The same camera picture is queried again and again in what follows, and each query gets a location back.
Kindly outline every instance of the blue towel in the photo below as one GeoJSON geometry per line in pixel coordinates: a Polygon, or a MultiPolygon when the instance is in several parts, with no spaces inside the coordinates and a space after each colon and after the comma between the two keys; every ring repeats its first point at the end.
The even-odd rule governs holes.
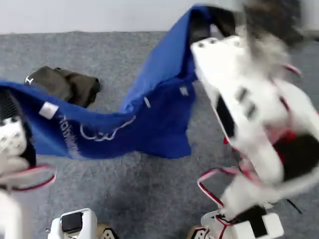
{"type": "Polygon", "coordinates": [[[191,153],[186,130],[195,101],[194,63],[187,42],[190,15],[182,16],[146,59],[116,113],[101,114],[35,88],[1,79],[31,125],[37,154],[103,159],[137,150],[165,158],[191,153]]]}

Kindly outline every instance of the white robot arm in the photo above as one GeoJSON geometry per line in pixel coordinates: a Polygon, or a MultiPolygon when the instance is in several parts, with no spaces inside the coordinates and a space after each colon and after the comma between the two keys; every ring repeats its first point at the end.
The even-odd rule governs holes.
{"type": "MultiPolygon", "coordinates": [[[[289,65],[288,49],[303,41],[294,22],[301,16],[290,14],[287,22],[280,22],[278,15],[284,9],[277,4],[284,2],[248,1],[246,34],[222,40],[209,37],[191,45],[198,79],[227,141],[242,157],[237,172],[221,169],[235,177],[220,200],[201,183],[213,170],[198,181],[219,206],[202,218],[210,238],[282,236],[278,215],[267,214],[265,205],[305,193],[319,182],[319,115],[309,97],[285,74],[287,68],[295,71],[289,65]],[[275,5],[278,11],[271,12],[275,5]],[[278,24],[264,21],[267,16],[278,24]],[[253,228],[258,219],[263,219],[260,234],[253,228]]],[[[289,2],[296,6],[299,1],[289,2]]]]}
{"type": "Polygon", "coordinates": [[[28,191],[52,183],[55,168],[36,165],[31,131],[22,110],[10,93],[0,89],[0,234],[4,239],[32,239],[27,208],[12,191],[28,191]],[[38,174],[49,178],[36,183],[38,174]]]}

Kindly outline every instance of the white label tag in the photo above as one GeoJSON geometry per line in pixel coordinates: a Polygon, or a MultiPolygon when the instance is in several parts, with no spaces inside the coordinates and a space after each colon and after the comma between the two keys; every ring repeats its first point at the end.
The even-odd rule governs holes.
{"type": "Polygon", "coordinates": [[[50,102],[45,102],[39,111],[39,115],[50,120],[53,118],[53,116],[57,112],[58,108],[59,108],[59,106],[51,104],[50,102]]]}

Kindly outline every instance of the white wall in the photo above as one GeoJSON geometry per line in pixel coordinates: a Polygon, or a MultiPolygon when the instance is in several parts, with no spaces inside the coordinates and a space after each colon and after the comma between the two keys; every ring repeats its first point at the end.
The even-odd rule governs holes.
{"type": "Polygon", "coordinates": [[[0,0],[0,34],[165,31],[195,3],[237,0],[0,0]]]}

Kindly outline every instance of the carpet floor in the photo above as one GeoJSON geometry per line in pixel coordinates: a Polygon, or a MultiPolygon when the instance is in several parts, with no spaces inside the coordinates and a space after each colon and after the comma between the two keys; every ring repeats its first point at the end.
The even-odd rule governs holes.
{"type": "MultiPolygon", "coordinates": [[[[112,112],[130,88],[143,60],[162,32],[12,34],[0,36],[0,75],[23,82],[27,75],[47,65],[95,76],[103,84],[90,110],[112,112]]],[[[319,109],[319,45],[309,43],[294,56],[304,72],[296,84],[319,109]]],[[[47,237],[45,229],[62,213],[91,208],[100,222],[107,222],[123,239],[185,239],[201,216],[216,208],[197,187],[198,176],[210,167],[234,165],[230,150],[210,109],[202,86],[195,82],[197,100],[189,123],[192,155],[167,160],[137,152],[116,159],[77,161],[38,156],[58,168],[55,184],[20,193],[32,211],[36,239],[47,237]]],[[[221,194],[228,178],[208,180],[208,187],[221,194]]],[[[275,210],[285,229],[284,238],[317,237],[319,187],[293,201],[299,215],[280,202],[275,210]]]]}

